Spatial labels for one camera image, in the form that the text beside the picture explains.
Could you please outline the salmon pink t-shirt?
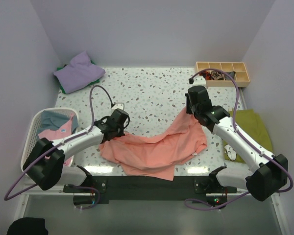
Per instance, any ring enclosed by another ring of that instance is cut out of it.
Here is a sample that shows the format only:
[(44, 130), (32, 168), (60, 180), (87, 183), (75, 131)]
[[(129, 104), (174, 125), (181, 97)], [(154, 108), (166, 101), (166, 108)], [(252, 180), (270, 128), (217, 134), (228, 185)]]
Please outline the salmon pink t-shirt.
[(175, 165), (183, 165), (207, 146), (202, 126), (182, 109), (162, 134), (153, 137), (126, 133), (99, 145), (100, 155), (120, 164), (128, 176), (148, 176), (171, 181)]

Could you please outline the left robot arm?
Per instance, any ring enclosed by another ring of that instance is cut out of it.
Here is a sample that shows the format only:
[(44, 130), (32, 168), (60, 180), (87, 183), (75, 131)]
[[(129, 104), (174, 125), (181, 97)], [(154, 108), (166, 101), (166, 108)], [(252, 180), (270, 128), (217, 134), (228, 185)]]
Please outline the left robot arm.
[(110, 116), (95, 121), (90, 131), (85, 129), (54, 141), (38, 140), (23, 165), (23, 171), (42, 190), (61, 184), (74, 185), (80, 192), (87, 192), (92, 186), (91, 174), (81, 166), (64, 166), (64, 162), (91, 146), (123, 136), (127, 120), (127, 112), (115, 109)]

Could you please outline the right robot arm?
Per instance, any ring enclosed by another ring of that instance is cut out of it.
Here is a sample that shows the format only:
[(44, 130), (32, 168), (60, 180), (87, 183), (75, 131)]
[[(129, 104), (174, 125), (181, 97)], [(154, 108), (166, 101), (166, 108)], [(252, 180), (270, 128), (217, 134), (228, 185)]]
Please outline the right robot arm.
[(225, 187), (247, 190), (258, 201), (265, 201), (287, 184), (288, 160), (275, 156), (244, 132), (223, 107), (214, 106), (204, 86), (191, 86), (185, 94), (187, 113), (212, 134), (219, 136), (239, 154), (248, 171), (239, 172), (221, 166), (210, 173), (208, 186), (213, 192)]

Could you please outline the red black rolled sock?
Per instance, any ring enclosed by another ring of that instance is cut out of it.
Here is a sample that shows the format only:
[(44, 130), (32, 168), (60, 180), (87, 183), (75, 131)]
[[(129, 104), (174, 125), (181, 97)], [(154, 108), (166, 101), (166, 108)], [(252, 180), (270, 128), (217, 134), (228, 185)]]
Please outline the red black rolled sock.
[(205, 78), (205, 80), (212, 80), (211, 73), (207, 71), (203, 73), (203, 77)]

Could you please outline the brown patterned rolled sock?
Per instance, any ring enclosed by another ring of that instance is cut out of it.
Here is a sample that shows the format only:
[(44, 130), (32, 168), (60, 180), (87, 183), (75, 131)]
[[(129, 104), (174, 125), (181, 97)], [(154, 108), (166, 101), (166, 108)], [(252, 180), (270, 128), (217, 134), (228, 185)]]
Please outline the brown patterned rolled sock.
[(224, 80), (223, 73), (215, 70), (211, 71), (211, 78), (214, 81)]

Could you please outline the grey rolled sock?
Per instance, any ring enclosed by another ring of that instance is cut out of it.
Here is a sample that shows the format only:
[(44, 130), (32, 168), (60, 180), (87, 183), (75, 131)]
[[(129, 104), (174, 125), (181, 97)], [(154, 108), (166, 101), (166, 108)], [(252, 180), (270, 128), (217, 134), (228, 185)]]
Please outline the grey rolled sock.
[[(227, 72), (227, 74), (232, 78), (232, 79), (235, 79), (235, 75), (236, 75), (236, 72), (235, 71), (229, 71)], [(228, 76), (224, 76), (225, 80), (230, 80), (230, 78)]]

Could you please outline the wooden compartment tray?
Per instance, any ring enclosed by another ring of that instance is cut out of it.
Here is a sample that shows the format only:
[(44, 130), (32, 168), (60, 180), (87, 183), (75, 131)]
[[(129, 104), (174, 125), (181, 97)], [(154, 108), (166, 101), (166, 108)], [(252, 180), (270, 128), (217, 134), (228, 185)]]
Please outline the wooden compartment tray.
[[(246, 66), (243, 62), (196, 62), (195, 71), (201, 71), (203, 69), (209, 69), (208, 72), (211, 73), (211, 68), (219, 69), (224, 72), (235, 71), (235, 82), (239, 88), (246, 88), (250, 84), (250, 79)], [(208, 87), (233, 87), (231, 80), (207, 80)]]

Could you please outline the olive green t-shirt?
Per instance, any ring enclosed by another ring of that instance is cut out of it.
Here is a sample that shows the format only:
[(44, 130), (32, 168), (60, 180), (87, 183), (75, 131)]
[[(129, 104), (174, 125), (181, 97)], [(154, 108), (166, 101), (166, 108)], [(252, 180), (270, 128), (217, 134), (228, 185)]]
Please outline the olive green t-shirt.
[[(258, 113), (252, 109), (238, 110), (236, 123), (261, 146), (273, 152), (270, 137)], [(242, 157), (225, 141), (223, 141), (223, 150), (225, 160), (245, 164)]]

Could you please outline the light pink t-shirt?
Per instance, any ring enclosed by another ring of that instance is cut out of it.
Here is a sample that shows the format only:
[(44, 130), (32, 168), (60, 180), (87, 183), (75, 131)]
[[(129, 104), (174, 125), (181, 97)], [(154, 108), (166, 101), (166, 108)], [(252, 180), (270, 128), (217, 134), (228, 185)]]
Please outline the light pink t-shirt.
[(70, 136), (73, 133), (72, 124), (73, 124), (74, 118), (75, 116), (71, 115), (70, 119), (56, 130), (51, 130), (51, 129), (43, 130), (41, 133), (38, 134), (38, 138), (39, 139), (46, 138), (49, 141), (53, 141), (53, 140), (58, 140), (58, 139), (62, 139), (62, 138)]

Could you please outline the grey blue t-shirt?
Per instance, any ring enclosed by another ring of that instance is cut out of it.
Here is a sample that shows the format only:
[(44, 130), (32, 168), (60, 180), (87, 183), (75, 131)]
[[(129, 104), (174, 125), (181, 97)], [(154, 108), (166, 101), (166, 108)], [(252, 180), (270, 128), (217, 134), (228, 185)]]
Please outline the grey blue t-shirt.
[(70, 130), (73, 134), (78, 128), (77, 116), (70, 112), (68, 115), (53, 112), (53, 111), (43, 111), (41, 114), (41, 128), (37, 130), (40, 134), (45, 130), (57, 131), (60, 130), (61, 133)]

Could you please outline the folded lilac t-shirt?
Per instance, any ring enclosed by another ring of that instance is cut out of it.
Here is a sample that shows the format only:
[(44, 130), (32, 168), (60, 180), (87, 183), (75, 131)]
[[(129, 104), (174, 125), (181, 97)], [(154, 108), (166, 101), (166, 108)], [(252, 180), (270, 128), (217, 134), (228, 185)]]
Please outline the folded lilac t-shirt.
[(87, 52), (83, 51), (53, 74), (58, 79), (62, 92), (70, 94), (97, 82), (105, 75), (105, 69), (93, 64)]

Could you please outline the white laundry basket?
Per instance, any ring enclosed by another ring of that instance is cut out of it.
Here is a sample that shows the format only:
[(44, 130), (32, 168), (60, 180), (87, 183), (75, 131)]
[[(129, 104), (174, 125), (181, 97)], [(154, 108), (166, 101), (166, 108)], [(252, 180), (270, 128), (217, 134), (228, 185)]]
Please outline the white laundry basket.
[(32, 119), (30, 129), (28, 131), (28, 135), (25, 142), (25, 147), (23, 150), (23, 155), (21, 159), (21, 170), (23, 169), (23, 165), (29, 154), (31, 153), (33, 147), (35, 146), (36, 142), (39, 140), (37, 130), (41, 128), (41, 114), (43, 111), (53, 111), (61, 114), (68, 115), (70, 112), (74, 113), (77, 116), (77, 120), (79, 120), (78, 112), (72, 108), (47, 108), (39, 111), (34, 118)]

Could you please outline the black object bottom left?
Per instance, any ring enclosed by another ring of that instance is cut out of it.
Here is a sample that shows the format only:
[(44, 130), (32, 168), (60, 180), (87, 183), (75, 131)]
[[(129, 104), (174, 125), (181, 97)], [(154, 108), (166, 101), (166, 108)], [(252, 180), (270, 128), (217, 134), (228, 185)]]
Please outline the black object bottom left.
[(24, 217), (15, 220), (8, 228), (7, 235), (48, 235), (45, 219)]

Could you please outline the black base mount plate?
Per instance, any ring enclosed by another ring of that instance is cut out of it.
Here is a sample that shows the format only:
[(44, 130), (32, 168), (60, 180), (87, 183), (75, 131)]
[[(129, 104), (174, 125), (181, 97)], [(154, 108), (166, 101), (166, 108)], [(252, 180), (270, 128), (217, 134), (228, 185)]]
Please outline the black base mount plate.
[(227, 202), (234, 187), (222, 187), (209, 176), (175, 176), (173, 181), (145, 176), (94, 176), (91, 187), (99, 191), (64, 186), (65, 193), (73, 194), (73, 203), (91, 205), (96, 200), (109, 204), (112, 200), (184, 201), (195, 198), (216, 206)]

